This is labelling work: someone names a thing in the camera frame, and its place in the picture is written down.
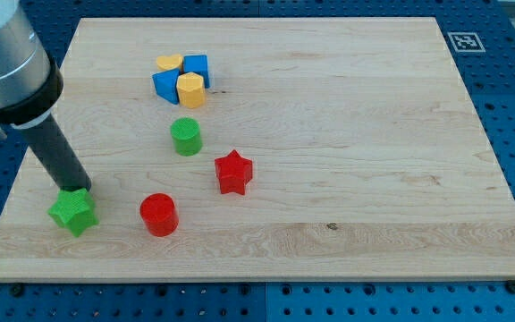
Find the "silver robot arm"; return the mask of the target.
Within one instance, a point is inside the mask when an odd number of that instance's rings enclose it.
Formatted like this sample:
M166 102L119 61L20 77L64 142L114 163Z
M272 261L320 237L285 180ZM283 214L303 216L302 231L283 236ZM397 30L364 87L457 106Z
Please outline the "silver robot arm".
M63 77L18 0L0 0L0 138L5 124L21 130L50 115Z

